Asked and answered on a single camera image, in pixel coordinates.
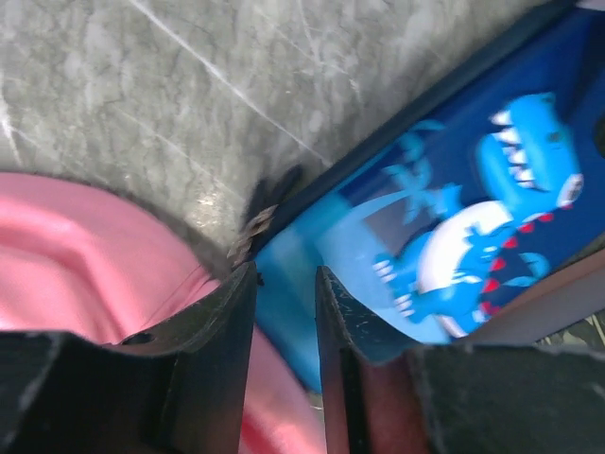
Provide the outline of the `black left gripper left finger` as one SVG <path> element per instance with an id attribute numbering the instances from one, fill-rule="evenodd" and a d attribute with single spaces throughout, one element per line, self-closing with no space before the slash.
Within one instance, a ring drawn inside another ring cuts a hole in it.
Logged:
<path id="1" fill-rule="evenodd" d="M 5 453 L 234 453 L 256 268 L 118 345 L 67 332 L 1 336 Z"/>

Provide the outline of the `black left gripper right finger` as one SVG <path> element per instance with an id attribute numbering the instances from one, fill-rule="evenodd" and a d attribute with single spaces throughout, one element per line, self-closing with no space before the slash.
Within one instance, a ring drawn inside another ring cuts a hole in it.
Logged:
<path id="1" fill-rule="evenodd" d="M 604 356 L 570 345 L 423 345 L 316 274 L 331 453 L 600 453 Z"/>

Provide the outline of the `pink school backpack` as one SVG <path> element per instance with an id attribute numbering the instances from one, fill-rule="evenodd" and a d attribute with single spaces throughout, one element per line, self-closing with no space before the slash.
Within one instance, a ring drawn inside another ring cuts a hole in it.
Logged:
<path id="1" fill-rule="evenodd" d="M 1 327 L 117 344 L 177 314 L 218 281 L 168 227 L 114 194 L 40 175 L 1 176 Z M 308 397 L 255 330 L 242 453 L 322 453 Z"/>

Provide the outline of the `blue pencil case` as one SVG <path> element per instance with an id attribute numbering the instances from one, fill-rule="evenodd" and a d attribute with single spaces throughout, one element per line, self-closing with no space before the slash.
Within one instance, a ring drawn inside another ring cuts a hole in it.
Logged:
<path id="1" fill-rule="evenodd" d="M 329 268 L 421 343 L 489 321 L 604 230 L 604 5 L 549 1 L 298 194 L 256 198 L 256 318 L 319 391 Z"/>

